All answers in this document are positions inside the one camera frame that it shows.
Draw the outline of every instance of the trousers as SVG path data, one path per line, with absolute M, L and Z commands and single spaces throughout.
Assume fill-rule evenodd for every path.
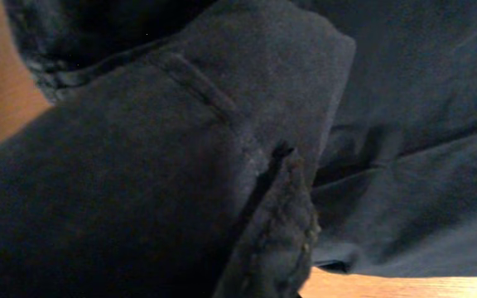
M 477 276 L 477 2 L 4 0 L 0 296 Z

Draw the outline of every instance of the brown wooden surface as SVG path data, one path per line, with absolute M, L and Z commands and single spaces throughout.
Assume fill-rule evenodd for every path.
M 0 141 L 48 107 L 12 48 L 0 5 Z M 477 297 L 477 278 L 383 279 L 314 270 L 301 294 L 304 298 L 466 298 Z

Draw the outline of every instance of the dark clothing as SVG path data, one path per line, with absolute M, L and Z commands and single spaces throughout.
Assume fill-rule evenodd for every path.
M 5 3 L 58 104 L 0 146 L 0 296 L 477 275 L 477 2 Z

